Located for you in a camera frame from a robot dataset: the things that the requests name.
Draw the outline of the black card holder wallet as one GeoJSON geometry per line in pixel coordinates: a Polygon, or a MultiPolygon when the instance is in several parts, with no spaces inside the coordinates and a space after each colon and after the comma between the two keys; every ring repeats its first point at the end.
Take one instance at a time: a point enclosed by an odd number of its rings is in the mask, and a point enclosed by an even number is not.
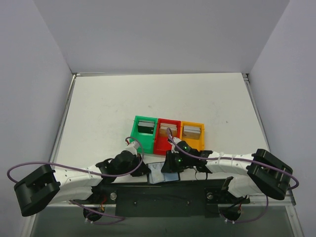
{"type": "Polygon", "coordinates": [[[174,182],[174,181],[180,180],[178,173],[163,173],[162,172],[163,165],[164,165],[163,162],[148,163],[148,168],[151,171],[148,175],[148,182],[150,184],[174,182]]]}

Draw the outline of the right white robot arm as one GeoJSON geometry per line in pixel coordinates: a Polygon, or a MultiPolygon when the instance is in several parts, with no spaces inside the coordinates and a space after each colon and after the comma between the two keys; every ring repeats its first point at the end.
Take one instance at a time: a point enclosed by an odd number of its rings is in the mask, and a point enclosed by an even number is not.
{"type": "Polygon", "coordinates": [[[289,190],[293,170],[264,149],[245,155],[231,155],[211,150],[197,150],[177,139],[166,152],[163,173],[178,173],[195,169],[201,173],[228,173],[229,178],[220,191],[221,198],[231,202],[252,194],[264,194],[283,200],[289,190]]]}

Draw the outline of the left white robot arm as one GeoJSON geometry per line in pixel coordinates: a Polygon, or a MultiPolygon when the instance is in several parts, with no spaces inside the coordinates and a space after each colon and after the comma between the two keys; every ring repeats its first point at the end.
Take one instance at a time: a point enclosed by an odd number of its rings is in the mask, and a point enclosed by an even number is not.
{"type": "Polygon", "coordinates": [[[151,171],[140,154],[124,150],[114,158],[82,169],[65,165],[43,164],[14,185],[21,214],[37,214],[49,204],[68,200],[88,200],[97,203],[103,186],[118,177],[139,177],[151,171]]]}

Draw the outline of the tan cards in red bin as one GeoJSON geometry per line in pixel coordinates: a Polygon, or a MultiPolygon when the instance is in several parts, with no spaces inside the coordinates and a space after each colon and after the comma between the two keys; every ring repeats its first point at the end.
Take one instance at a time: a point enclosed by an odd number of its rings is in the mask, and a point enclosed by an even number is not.
{"type": "Polygon", "coordinates": [[[177,127],[174,126],[161,126],[158,130],[158,134],[161,137],[168,137],[171,134],[172,137],[176,137],[178,133],[177,127]]]}

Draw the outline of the dark cards in green bin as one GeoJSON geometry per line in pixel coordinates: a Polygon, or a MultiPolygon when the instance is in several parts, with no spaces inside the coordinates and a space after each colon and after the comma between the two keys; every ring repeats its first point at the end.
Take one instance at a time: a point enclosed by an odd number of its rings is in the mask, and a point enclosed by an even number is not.
{"type": "Polygon", "coordinates": [[[137,130],[139,133],[153,134],[155,128],[154,121],[140,120],[138,121],[137,130]]]}

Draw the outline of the yellow plastic bin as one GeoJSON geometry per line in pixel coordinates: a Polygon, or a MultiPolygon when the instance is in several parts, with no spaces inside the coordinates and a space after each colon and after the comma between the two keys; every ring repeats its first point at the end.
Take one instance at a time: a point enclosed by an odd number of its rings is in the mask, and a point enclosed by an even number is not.
{"type": "Polygon", "coordinates": [[[204,134],[205,134],[204,124],[203,123],[196,123],[196,122],[189,122],[189,121],[181,121],[181,128],[180,128],[180,135],[179,138],[183,141],[186,141],[189,146],[195,148],[197,150],[204,150],[204,134]],[[183,137],[183,126],[196,126],[201,128],[201,136],[199,140],[195,139],[187,139],[183,137]]]}

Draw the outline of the red plastic bin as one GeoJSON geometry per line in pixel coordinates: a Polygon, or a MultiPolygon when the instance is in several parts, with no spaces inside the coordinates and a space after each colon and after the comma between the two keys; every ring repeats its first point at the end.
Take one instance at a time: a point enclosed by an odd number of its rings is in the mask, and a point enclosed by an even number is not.
{"type": "Polygon", "coordinates": [[[177,127],[178,133],[176,137],[179,138],[181,122],[179,120],[170,120],[170,119],[163,119],[163,118],[158,119],[153,153],[155,155],[161,155],[161,156],[165,156],[166,151],[171,150],[171,144],[168,142],[168,137],[161,137],[158,134],[159,128],[163,125],[177,127]]]}

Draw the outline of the green plastic bin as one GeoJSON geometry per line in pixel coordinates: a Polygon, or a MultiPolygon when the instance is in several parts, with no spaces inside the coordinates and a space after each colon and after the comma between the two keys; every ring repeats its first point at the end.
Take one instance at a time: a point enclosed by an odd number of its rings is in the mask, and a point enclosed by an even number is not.
{"type": "Polygon", "coordinates": [[[157,128],[158,119],[152,117],[143,117],[143,116],[135,116],[134,124],[131,131],[131,137],[136,138],[143,146],[144,153],[152,154],[154,151],[154,140],[156,135],[156,128],[157,128]],[[139,133],[137,130],[138,121],[146,120],[146,121],[154,121],[155,128],[153,134],[145,134],[139,133]]]}

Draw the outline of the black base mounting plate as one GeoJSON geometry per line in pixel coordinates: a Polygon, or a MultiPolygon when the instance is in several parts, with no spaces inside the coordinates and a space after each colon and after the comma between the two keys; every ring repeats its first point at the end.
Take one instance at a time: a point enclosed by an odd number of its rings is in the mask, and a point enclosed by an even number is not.
{"type": "Polygon", "coordinates": [[[114,204],[123,217],[217,217],[219,205],[236,209],[250,199],[234,197],[224,179],[192,180],[149,185],[145,183],[101,184],[82,204],[114,204]]]}

